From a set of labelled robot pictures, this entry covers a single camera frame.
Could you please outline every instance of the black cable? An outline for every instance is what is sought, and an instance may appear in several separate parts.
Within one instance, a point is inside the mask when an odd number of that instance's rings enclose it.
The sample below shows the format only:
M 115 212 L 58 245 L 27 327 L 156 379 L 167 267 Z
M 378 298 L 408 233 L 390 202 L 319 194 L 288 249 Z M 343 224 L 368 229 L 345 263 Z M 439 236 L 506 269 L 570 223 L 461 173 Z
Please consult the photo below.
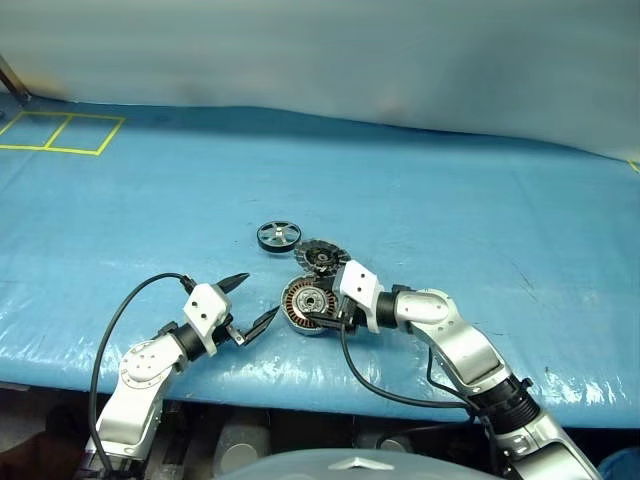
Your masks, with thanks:
M 496 432 L 493 429 L 493 425 L 491 425 L 491 421 L 488 418 L 485 418 L 482 423 L 484 423 L 484 426 L 487 429 L 487 433 L 489 434 L 489 458 L 491 458 L 491 473 L 500 476 L 498 472 L 498 445 L 496 441 Z
M 466 395 L 460 393 L 456 389 L 447 387 L 446 385 L 443 385 L 441 383 L 436 382 L 431 377 L 432 368 L 433 368 L 433 351 L 431 350 L 431 347 L 429 347 L 429 361 L 427 363 L 427 382 L 429 382 L 431 385 L 433 385 L 437 389 L 443 390 L 443 391 L 453 395 L 454 397 L 459 398 L 464 403 L 469 405 L 469 407 L 471 407 L 471 410 L 473 411 L 473 413 L 475 415 L 478 415 L 479 412 L 480 412 L 480 407 L 478 407 L 475 403 L 473 403 L 471 400 L 469 400 L 469 397 L 467 397 Z
M 480 407 L 478 407 L 478 405 L 476 405 L 473 401 L 471 401 L 467 396 L 463 395 L 462 393 L 458 392 L 453 388 L 449 388 L 446 385 L 442 385 L 441 383 L 436 382 L 431 377 L 432 367 L 433 367 L 433 351 L 431 350 L 431 347 L 429 347 L 429 363 L 427 366 L 427 381 L 434 387 L 439 388 L 440 390 L 444 390 L 445 392 L 450 393 L 454 397 L 459 398 L 464 402 L 466 402 L 471 408 L 472 413 L 470 413 L 470 416 L 474 416 L 474 417 L 480 416 L 482 413 Z M 491 457 L 491 472 L 495 475 L 498 475 L 498 447 L 496 444 L 497 443 L 496 433 L 493 430 L 493 425 L 491 425 L 491 421 L 489 420 L 489 418 L 484 417 L 482 424 L 487 429 L 487 434 L 489 436 L 489 455 Z
M 159 275 L 155 275 L 151 278 L 148 278 L 144 282 L 139 284 L 136 288 L 134 288 L 131 291 L 131 293 L 129 293 L 129 295 L 127 295 L 127 297 L 122 301 L 122 303 L 116 310 L 116 313 L 113 314 L 113 317 L 111 318 L 111 321 L 107 325 L 104 335 L 102 336 L 102 340 L 100 341 L 100 345 L 98 346 L 98 352 L 96 353 L 96 359 L 93 362 L 93 372 L 91 373 L 91 386 L 89 387 L 89 433 L 91 434 L 91 440 L 93 440 L 93 443 L 96 447 L 96 452 L 98 453 L 98 456 L 100 457 L 100 461 L 102 462 L 102 465 L 104 466 L 107 474 L 113 471 L 113 465 L 111 464 L 111 460 L 109 460 L 109 457 L 107 456 L 107 454 L 104 451 L 104 448 L 102 447 L 102 442 L 100 440 L 100 436 L 98 435 L 98 430 L 96 429 L 97 403 L 98 403 L 98 379 L 100 376 L 100 364 L 102 363 L 102 356 L 104 355 L 104 351 L 107 347 L 107 342 L 109 341 L 111 332 L 113 332 L 113 329 L 116 326 L 116 323 L 122 316 L 122 313 L 124 312 L 125 308 L 127 308 L 129 303 L 131 303 L 131 300 L 133 300 L 133 297 L 135 297 L 138 293 L 140 293 L 140 291 L 147 285 L 153 282 L 156 282 L 158 280 L 161 280 L 163 278 L 177 278 L 178 280 L 180 280 L 180 283 L 182 283 L 182 285 L 185 288 L 187 288 L 186 284 L 188 284 L 189 281 L 192 282 L 192 280 L 186 275 L 180 275 L 179 273 L 169 272 L 169 273 L 161 273 Z
M 358 382 L 360 382 L 360 384 L 370 392 L 373 392 L 376 395 L 386 398 L 387 400 L 403 403 L 405 405 L 412 405 L 414 407 L 464 408 L 464 409 L 468 408 L 466 403 L 461 403 L 461 402 L 435 402 L 430 400 L 419 400 L 411 397 L 403 397 L 401 395 L 396 395 L 395 393 L 387 392 L 386 390 L 383 390 L 382 388 L 373 385 L 366 378 L 364 378 L 362 374 L 360 374 L 355 364 L 353 363 L 353 359 L 349 354 L 349 347 L 347 345 L 347 333 L 346 333 L 346 328 L 344 324 L 342 324 L 340 328 L 340 343 L 342 344 L 342 353 L 344 353 L 344 358 L 347 361 L 349 370 L 351 370 L 351 373 L 353 374 L 353 376 L 356 377 L 356 380 L 358 380 Z
M 453 428 L 468 427 L 473 425 L 475 421 L 476 421 L 476 416 L 470 415 L 469 418 L 464 422 L 442 423 L 438 425 L 427 425 L 422 427 L 411 427 L 411 428 L 404 428 L 402 430 L 396 430 L 395 432 L 386 433 L 382 435 L 380 438 L 378 438 L 378 440 L 376 441 L 376 450 L 380 450 L 380 448 L 382 447 L 382 444 L 386 440 L 389 440 L 394 437 L 399 437 L 401 435 L 411 435 L 413 433 L 431 432 L 434 430 L 451 430 Z

